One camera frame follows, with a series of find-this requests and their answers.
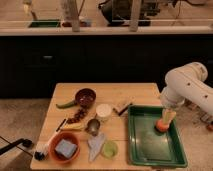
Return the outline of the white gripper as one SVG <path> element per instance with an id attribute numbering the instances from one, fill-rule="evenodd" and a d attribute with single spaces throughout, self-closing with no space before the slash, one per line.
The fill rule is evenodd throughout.
<path id="1" fill-rule="evenodd" d="M 162 101 L 162 105 L 165 108 L 165 109 L 163 109 L 163 113 L 162 113 L 163 123 L 170 124 L 176 116 L 176 111 L 169 112 L 169 110 L 177 110 L 179 108 L 179 105 L 176 103 L 169 102 L 169 101 Z"/>

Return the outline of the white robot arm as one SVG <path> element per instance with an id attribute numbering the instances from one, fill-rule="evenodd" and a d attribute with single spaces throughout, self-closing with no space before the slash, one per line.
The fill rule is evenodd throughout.
<path id="1" fill-rule="evenodd" d="M 166 86 L 160 93 L 162 106 L 175 109 L 189 100 L 213 116 L 213 88 L 204 83 L 207 77 L 207 68 L 200 62 L 168 71 L 165 75 Z"/>

